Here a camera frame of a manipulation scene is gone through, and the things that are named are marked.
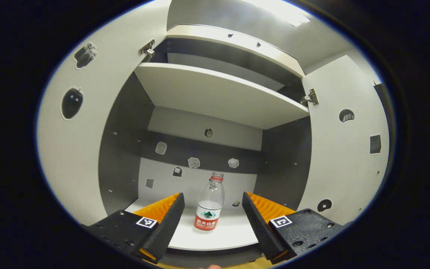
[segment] wooden surface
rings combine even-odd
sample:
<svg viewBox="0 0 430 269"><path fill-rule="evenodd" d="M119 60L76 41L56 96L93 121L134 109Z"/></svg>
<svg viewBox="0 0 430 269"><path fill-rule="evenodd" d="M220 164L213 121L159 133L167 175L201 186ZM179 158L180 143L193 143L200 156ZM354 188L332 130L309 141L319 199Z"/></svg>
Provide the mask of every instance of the wooden surface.
<svg viewBox="0 0 430 269"><path fill-rule="evenodd" d="M299 78L304 77L304 72L295 58L253 36L229 29L206 25L177 25L167 31L167 38L191 38L233 46L276 63Z"/></svg>
<svg viewBox="0 0 430 269"><path fill-rule="evenodd" d="M213 70L141 63L135 73L155 106L262 129L309 116L306 107L278 92Z"/></svg>

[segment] white shelf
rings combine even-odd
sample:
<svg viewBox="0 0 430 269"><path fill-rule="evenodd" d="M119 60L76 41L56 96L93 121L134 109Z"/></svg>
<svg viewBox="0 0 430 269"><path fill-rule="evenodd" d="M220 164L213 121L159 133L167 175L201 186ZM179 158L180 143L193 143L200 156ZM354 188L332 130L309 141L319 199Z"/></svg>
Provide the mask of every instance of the white shelf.
<svg viewBox="0 0 430 269"><path fill-rule="evenodd" d="M141 63L135 74L155 106L270 129L309 116L301 104L256 83L204 68Z"/></svg>
<svg viewBox="0 0 430 269"><path fill-rule="evenodd" d="M151 203L137 199L126 211L134 212ZM222 209L217 227L213 233L208 235L200 235L192 231L195 212L195 208L184 209L179 225L169 243L170 248L208 251L244 247L258 243L241 205L233 209Z"/></svg>
<svg viewBox="0 0 430 269"><path fill-rule="evenodd" d="M167 31L167 38L198 39L236 47L282 66L299 78L305 76L295 58L271 44L240 32L213 26L181 24Z"/></svg>

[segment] black square sticker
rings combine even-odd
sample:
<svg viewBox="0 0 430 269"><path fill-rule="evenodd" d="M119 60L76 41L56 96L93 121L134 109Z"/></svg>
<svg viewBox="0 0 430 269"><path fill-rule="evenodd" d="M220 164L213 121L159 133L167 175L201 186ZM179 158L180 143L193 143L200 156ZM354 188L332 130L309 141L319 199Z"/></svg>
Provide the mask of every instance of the black square sticker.
<svg viewBox="0 0 430 269"><path fill-rule="evenodd" d="M288 224L293 223L286 216L281 216L279 218L272 219L270 221L271 221L271 223L273 223L273 225L275 225L276 228L280 228L280 227L283 227L283 226L286 226Z"/></svg>
<svg viewBox="0 0 430 269"><path fill-rule="evenodd" d="M370 136L369 142L370 142L369 154L381 153L381 135L380 134Z"/></svg>
<svg viewBox="0 0 430 269"><path fill-rule="evenodd" d="M140 220L138 220L136 224L150 229L155 225L155 223L157 223L156 220L143 217Z"/></svg>

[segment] white sticker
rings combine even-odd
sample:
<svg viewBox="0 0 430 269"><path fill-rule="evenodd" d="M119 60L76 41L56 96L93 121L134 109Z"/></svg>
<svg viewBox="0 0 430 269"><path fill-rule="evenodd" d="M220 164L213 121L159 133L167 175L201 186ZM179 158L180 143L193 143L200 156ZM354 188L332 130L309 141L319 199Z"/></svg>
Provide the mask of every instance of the white sticker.
<svg viewBox="0 0 430 269"><path fill-rule="evenodd" d="M164 155L166 149L167 149L167 144L163 142L159 142L157 143L157 147L155 147L155 152Z"/></svg>
<svg viewBox="0 0 430 269"><path fill-rule="evenodd" d="M286 226L288 224L293 223L286 216L281 216L279 218L272 219L270 221L271 221L271 223L273 223L273 225L275 225L276 228L280 228L280 227L283 227L283 226Z"/></svg>
<svg viewBox="0 0 430 269"><path fill-rule="evenodd" d="M190 157L188 160L188 167L190 168L198 168L200 167L200 160L195 157Z"/></svg>
<svg viewBox="0 0 430 269"><path fill-rule="evenodd" d="M240 165L240 162L238 159L231 158L230 160L228 160L228 166L229 167L237 168L239 165Z"/></svg>
<svg viewBox="0 0 430 269"><path fill-rule="evenodd" d="M150 229L155 225L155 223L157 223L156 220L143 217L140 220L138 220L136 224Z"/></svg>

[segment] metal hinge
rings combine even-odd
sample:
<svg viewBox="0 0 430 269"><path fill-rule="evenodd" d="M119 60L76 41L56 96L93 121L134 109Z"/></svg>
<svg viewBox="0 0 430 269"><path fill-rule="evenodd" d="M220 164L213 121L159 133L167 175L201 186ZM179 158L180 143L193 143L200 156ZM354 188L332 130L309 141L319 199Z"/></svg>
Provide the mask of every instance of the metal hinge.
<svg viewBox="0 0 430 269"><path fill-rule="evenodd" d="M150 62L152 59L155 51L152 49L152 45L155 44L155 39L152 38L151 41L149 41L147 44L145 44L138 52L140 55L147 53L147 56L142 60L142 62Z"/></svg>
<svg viewBox="0 0 430 269"><path fill-rule="evenodd" d="M304 105L305 107L308 107L308 101L312 102L313 105L319 104L318 97L316 96L316 92L314 89L309 90L308 96L303 97L303 99L300 101L300 104Z"/></svg>

